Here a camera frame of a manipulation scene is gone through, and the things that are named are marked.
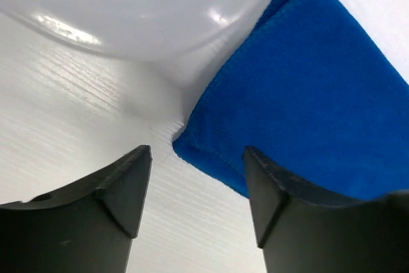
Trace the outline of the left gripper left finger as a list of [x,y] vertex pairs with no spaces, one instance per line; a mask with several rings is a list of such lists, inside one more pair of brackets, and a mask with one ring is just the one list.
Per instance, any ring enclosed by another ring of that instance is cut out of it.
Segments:
[[151,161],[141,145],[64,187],[1,205],[1,271],[125,272]]

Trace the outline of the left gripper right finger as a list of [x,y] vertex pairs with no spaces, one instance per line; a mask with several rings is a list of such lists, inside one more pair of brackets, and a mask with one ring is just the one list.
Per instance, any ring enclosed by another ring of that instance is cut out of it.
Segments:
[[317,186],[263,152],[243,152],[268,272],[407,272],[408,191],[362,201]]

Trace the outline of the blue towel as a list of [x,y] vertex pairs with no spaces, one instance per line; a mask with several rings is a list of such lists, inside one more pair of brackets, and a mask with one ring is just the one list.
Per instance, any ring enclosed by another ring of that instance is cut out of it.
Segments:
[[408,84],[338,0],[272,0],[173,142],[242,196],[246,146],[350,197],[405,189]]

